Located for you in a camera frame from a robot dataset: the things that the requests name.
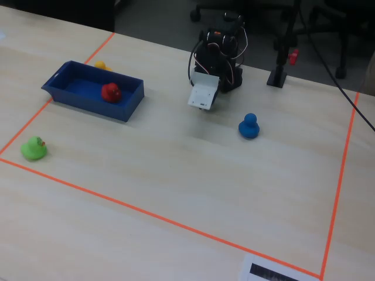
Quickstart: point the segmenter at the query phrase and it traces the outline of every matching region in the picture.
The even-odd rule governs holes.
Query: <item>orange tape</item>
[[[21,130],[18,131],[18,133],[15,134],[15,136],[3,147],[2,150],[0,150],[0,155],[8,148],[10,147],[10,145],[14,142],[14,140],[16,138],[18,138],[18,136],[31,124],[31,122],[34,121],[34,119],[43,111],[43,109],[46,108],[47,105],[49,105],[49,103],[52,101],[52,98],[50,98],[45,104],[44,106],[41,107],[40,110],[37,111],[37,113],[34,114],[33,117],[31,117],[30,120],[28,120],[28,122],[26,124],[24,124],[24,126],[21,128]]]
[[[115,33],[112,32],[112,34],[110,35],[110,37],[108,37],[107,40],[104,41],[104,43],[102,45],[100,45],[100,47],[94,53],[92,53],[92,55],[90,57],[88,57],[88,59],[84,62],[84,64],[89,63],[89,61],[112,39],[112,37],[114,35],[115,35]]]
[[[106,41],[104,41],[104,43],[102,45],[100,45],[100,47],[84,62],[84,64],[87,64],[111,39],[112,37],[115,35],[115,33],[113,32],[110,37],[107,38]],[[16,135],[3,147],[3,149],[0,150],[0,155],[8,148],[10,147],[10,145],[14,142],[14,140],[16,138],[18,138],[18,136],[31,124],[31,122],[34,121],[34,119],[46,108],[47,105],[49,105],[49,103],[52,101],[52,98],[50,98],[42,107],[40,110],[37,111],[37,113],[34,114],[33,117],[31,117],[30,120],[28,120],[28,122],[21,128],[21,130],[19,130]]]
[[[115,35],[115,33],[112,33],[108,38],[107,40],[84,62],[85,64],[87,64],[111,39],[112,37]],[[359,92],[357,92],[356,94],[356,99],[354,101],[354,104],[357,105],[358,103],[358,99],[359,99]],[[0,150],[0,155],[7,149],[9,148],[9,146],[13,143],[13,141],[31,124],[31,122],[46,108],[46,106],[52,101],[52,98],[50,98],[45,104],[43,107],[41,107],[40,110],[38,110],[37,113],[35,113],[35,115],[21,128],[21,130],[4,146],[4,148],[2,150]],[[316,273],[313,273],[313,272],[310,272],[306,269],[303,269],[303,268],[300,268],[298,266],[295,266],[295,265],[292,265],[291,263],[288,263],[288,262],[283,262],[279,259],[276,259],[276,258],[273,258],[272,256],[268,256],[266,254],[263,254],[263,253],[260,253],[260,252],[257,252],[257,251],[254,251],[254,250],[251,250],[251,249],[248,249],[246,247],[243,247],[241,245],[238,245],[238,244],[235,244],[235,243],[232,243],[230,241],[227,241],[227,240],[224,240],[224,239],[221,239],[219,237],[216,237],[216,236],[213,236],[211,234],[208,234],[208,233],[205,233],[203,231],[200,231],[198,229],[195,229],[195,228],[192,228],[192,227],[189,227],[187,225],[184,225],[184,224],[181,224],[179,222],[176,222],[176,221],[173,221],[173,220],[170,220],[168,218],[165,218],[161,215],[158,215],[158,214],[154,214],[152,212],[149,212],[147,210],[143,210],[141,208],[138,208],[136,206],[133,206],[133,205],[130,205],[128,203],[125,203],[125,202],[122,202],[120,200],[117,200],[117,199],[114,199],[114,198],[111,198],[109,196],[106,196],[106,195],[103,195],[103,194],[100,194],[100,193],[97,193],[95,191],[92,191],[92,190],[89,190],[89,189],[85,189],[84,187],[80,187],[80,186],[77,186],[75,184],[72,184],[72,183],[68,183],[67,181],[64,181],[64,180],[60,180],[60,179],[57,179],[55,177],[52,177],[52,176],[49,176],[47,174],[44,174],[44,173],[41,173],[37,170],[33,170],[31,168],[28,168],[28,167],[25,167],[25,166],[22,166],[22,165],[19,165],[17,163],[14,163],[14,162],[11,162],[11,161],[8,161],[8,160],[5,160],[3,158],[0,158],[0,161],[1,162],[4,162],[6,164],[9,164],[9,165],[12,165],[12,166],[15,166],[15,167],[18,167],[20,169],[23,169],[23,170],[26,170],[28,172],[31,172],[31,173],[34,173],[34,174],[37,174],[39,176],[42,176],[42,177],[45,177],[47,179],[50,179],[50,180],[53,180],[53,181],[56,181],[58,183],[61,183],[61,184],[64,184],[66,186],[69,186],[69,187],[72,187],[74,189],[78,189],[80,191],[83,191],[85,193],[89,193],[93,196],[97,196],[97,197],[100,197],[102,199],[105,199],[105,200],[108,200],[110,202],[113,202],[113,203],[116,203],[116,204],[119,204],[119,205],[122,205],[124,207],[127,207],[127,208],[130,208],[132,210],[135,210],[135,211],[138,211],[138,212],[141,212],[143,214],[146,214],[146,215],[149,215],[151,217],[154,217],[154,218],[157,218],[159,220],[162,220],[162,221],[165,221],[169,224],[172,224],[172,225],[175,225],[177,227],[180,227],[180,228],[183,228],[183,229],[186,229],[188,231],[191,231],[191,232],[194,232],[196,234],[199,234],[199,235],[202,235],[204,237],[207,237],[209,239],[212,239],[212,240],[215,240],[217,242],[220,242],[220,243],[223,243],[223,244],[226,244],[228,246],[232,246],[234,248],[237,248],[237,249],[240,249],[244,252],[248,252],[248,253],[251,253],[251,254],[254,254],[254,255],[257,255],[257,256],[260,256],[262,258],[265,258],[265,259],[268,259],[270,261],[273,261],[273,262],[276,262],[276,263],[279,263],[281,265],[284,265],[284,266],[287,266],[289,268],[292,268],[292,269],[295,269],[299,272],[302,272],[304,274],[307,274],[307,275],[310,275],[312,277],[315,277],[315,278],[319,278],[319,280],[323,281],[323,278],[324,278],[324,274],[325,274],[325,269],[326,269],[326,264],[327,264],[327,259],[328,259],[328,253],[329,253],[329,249],[330,249],[330,244],[332,242],[332,235],[333,235],[333,229],[334,229],[334,226],[335,226],[335,219],[336,219],[336,214],[337,214],[337,210],[338,210],[338,204],[339,204],[339,199],[340,199],[340,192],[341,192],[341,186],[342,186],[342,180],[343,180],[343,175],[344,175],[344,171],[345,171],[345,163],[346,163],[346,156],[347,156],[347,151],[349,149],[349,142],[350,142],[350,136],[352,134],[352,128],[353,128],[353,123],[354,123],[354,116],[355,116],[355,109],[352,109],[352,116],[350,117],[350,123],[349,123],[349,128],[348,128],[348,131],[347,131],[347,136],[346,136],[346,142],[345,142],[345,148],[344,148],[344,152],[343,152],[343,157],[342,157],[342,162],[341,162],[341,168],[340,168],[340,175],[339,175],[339,180],[338,180],[338,183],[337,183],[337,189],[336,189],[336,197],[335,197],[335,203],[333,205],[333,211],[332,211],[332,218],[331,218],[331,221],[330,221],[330,226],[329,226],[329,232],[328,232],[328,238],[327,238],[327,243],[326,243],[326,248],[325,248],[325,253],[324,253],[324,257],[323,257],[323,262],[322,262],[322,269],[321,269],[321,273],[320,275],[316,274]]]
[[[284,266],[287,266],[287,267],[289,267],[289,268],[293,268],[293,269],[295,269],[295,270],[297,270],[297,271],[300,271],[300,272],[302,272],[302,273],[304,273],[304,274],[307,274],[307,275],[313,276],[313,277],[315,277],[315,278],[319,278],[319,275],[318,275],[318,274],[313,273],[313,272],[310,272],[310,271],[308,271],[308,270],[306,270],[306,269],[303,269],[303,268],[300,268],[300,267],[298,267],[298,266],[292,265],[291,263],[283,262],[283,261],[281,261],[281,260],[279,260],[279,259],[273,258],[272,256],[268,256],[268,255],[265,255],[265,254],[263,254],[263,253],[259,253],[259,252],[257,252],[257,251],[254,251],[254,250],[248,249],[248,248],[246,248],[246,247],[240,246],[240,245],[238,245],[238,244],[235,244],[235,243],[229,242],[229,241],[227,241],[227,240],[224,240],[224,239],[221,239],[221,238],[219,238],[219,237],[213,236],[213,235],[211,235],[211,234],[205,233],[205,232],[200,231],[200,230],[198,230],[198,229],[195,229],[195,228],[189,227],[189,226],[187,226],[187,225],[185,225],[185,224],[181,224],[181,223],[179,223],[179,222],[176,222],[176,221],[170,220],[170,219],[165,218],[165,217],[163,217],[163,216],[161,216],[161,215],[154,214],[154,213],[152,213],[152,212],[149,212],[149,211],[146,211],[146,210],[144,210],[144,209],[138,208],[138,207],[136,207],[136,206],[134,206],[134,205],[131,205],[131,204],[128,204],[128,203],[122,202],[122,201],[120,201],[120,200],[114,199],[114,198],[112,198],[112,197],[109,197],[109,196],[103,195],[103,194],[101,194],[101,193],[98,193],[98,192],[95,192],[95,191],[92,191],[92,190],[89,190],[89,189],[85,189],[84,187],[77,186],[77,185],[75,185],[75,184],[73,184],[73,183],[68,183],[67,181],[57,179],[57,178],[55,178],[55,177],[49,176],[49,175],[47,175],[47,174],[41,173],[41,172],[39,172],[39,171],[33,170],[33,169],[31,169],[31,168],[28,168],[28,167],[22,166],[22,165],[20,165],[20,164],[14,163],[14,162],[12,162],[12,161],[5,160],[5,159],[3,159],[3,158],[0,158],[0,161],[1,161],[1,162],[4,162],[4,163],[6,163],[6,164],[12,165],[12,166],[15,166],[15,167],[21,168],[21,169],[26,170],[26,171],[28,171],[28,172],[31,172],[31,173],[37,174],[37,175],[39,175],[39,176],[45,177],[45,178],[47,178],[47,179],[50,179],[50,180],[56,181],[56,182],[58,182],[58,183],[64,184],[64,185],[66,185],[66,186],[72,187],[72,188],[74,188],[74,189],[78,189],[78,190],[83,191],[83,192],[85,192],[85,193],[89,193],[89,194],[91,194],[91,195],[93,195],[93,196],[97,196],[97,197],[100,197],[100,198],[105,199],[105,200],[107,200],[107,201],[110,201],[110,202],[113,202],[113,203],[119,204],[119,205],[121,205],[121,206],[124,206],[124,207],[130,208],[130,209],[132,209],[132,210],[134,210],[134,211],[137,211],[137,212],[143,213],[143,214],[145,214],[145,215],[149,215],[150,217],[157,218],[158,220],[165,221],[165,222],[167,222],[168,224],[173,224],[173,225],[175,225],[175,226],[177,226],[177,227],[181,227],[181,228],[183,228],[183,229],[186,229],[186,230],[188,230],[188,231],[191,231],[191,232],[197,233],[197,234],[199,234],[199,235],[202,235],[202,236],[204,236],[204,237],[210,238],[210,239],[215,240],[215,241],[217,241],[217,242],[220,242],[220,243],[226,244],[226,245],[228,245],[228,246],[232,246],[232,247],[234,247],[234,248],[240,249],[240,250],[245,251],[245,252],[248,252],[248,253],[252,253],[252,254],[254,254],[254,255],[257,255],[257,256],[260,256],[260,257],[262,257],[262,258],[268,259],[268,260],[270,260],[270,261],[273,261],[273,262],[279,263],[279,264],[284,265]]]
[[[357,105],[358,99],[359,99],[359,92],[357,92],[357,94],[356,94],[356,99],[354,101],[355,105]],[[330,244],[332,242],[333,229],[335,227],[335,219],[336,219],[336,214],[338,212],[338,205],[339,205],[339,200],[340,200],[341,185],[342,185],[342,180],[343,180],[344,171],[345,171],[346,156],[347,156],[347,151],[349,149],[350,136],[352,135],[352,128],[353,128],[354,116],[355,115],[356,115],[356,110],[353,108],[352,109],[352,116],[350,117],[349,127],[347,129],[346,142],[345,142],[344,152],[343,152],[342,160],[341,160],[339,181],[337,183],[337,189],[336,189],[335,203],[333,204],[332,217],[330,219],[330,226],[329,226],[329,231],[328,231],[326,248],[325,248],[325,251],[324,251],[322,269],[321,269],[321,274],[319,276],[319,280],[321,280],[321,281],[323,281],[323,278],[324,278],[329,248],[330,248]]]

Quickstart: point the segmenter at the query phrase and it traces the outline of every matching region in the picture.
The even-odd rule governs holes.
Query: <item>blue plastic bin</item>
[[[102,86],[109,83],[115,83],[121,90],[122,99],[116,104],[104,101],[101,97]],[[42,89],[54,101],[124,122],[129,120],[145,96],[143,80],[76,61],[64,63]]]

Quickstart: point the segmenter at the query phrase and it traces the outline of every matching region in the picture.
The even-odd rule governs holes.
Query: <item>yellow rubber duck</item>
[[[95,67],[105,69],[105,63],[103,61],[99,60],[95,63]]]
[[[101,60],[99,60],[95,63],[95,67],[100,68],[100,69],[105,69],[107,71],[112,71],[112,68],[105,66],[105,63]]]

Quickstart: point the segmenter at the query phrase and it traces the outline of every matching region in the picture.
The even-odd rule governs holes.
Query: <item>rubber duck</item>
[[[105,63],[103,61],[99,60],[95,63],[95,67],[105,69]]]
[[[28,160],[38,160],[47,154],[47,146],[38,136],[33,136],[21,146],[21,153]]]
[[[240,134],[247,139],[254,139],[259,134],[257,117],[253,113],[246,114],[244,121],[238,125]]]
[[[104,63],[103,61],[101,61],[101,60],[98,60],[98,61],[95,63],[94,66],[97,67],[97,68],[100,68],[100,69],[105,69],[105,70],[107,70],[107,71],[112,71],[112,68],[106,66],[105,63]]]
[[[121,91],[115,83],[109,83],[101,88],[101,97],[108,102],[119,102]]]

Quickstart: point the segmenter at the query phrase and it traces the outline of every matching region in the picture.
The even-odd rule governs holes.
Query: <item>chair wheel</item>
[[[291,17],[292,13],[290,10],[283,10],[280,15],[280,20],[282,22],[287,22],[289,18]]]
[[[344,79],[346,77],[346,68],[341,68],[341,67],[336,68],[335,77],[337,79]]]
[[[200,21],[200,12],[197,9],[194,9],[190,12],[190,19],[192,22],[198,22]]]

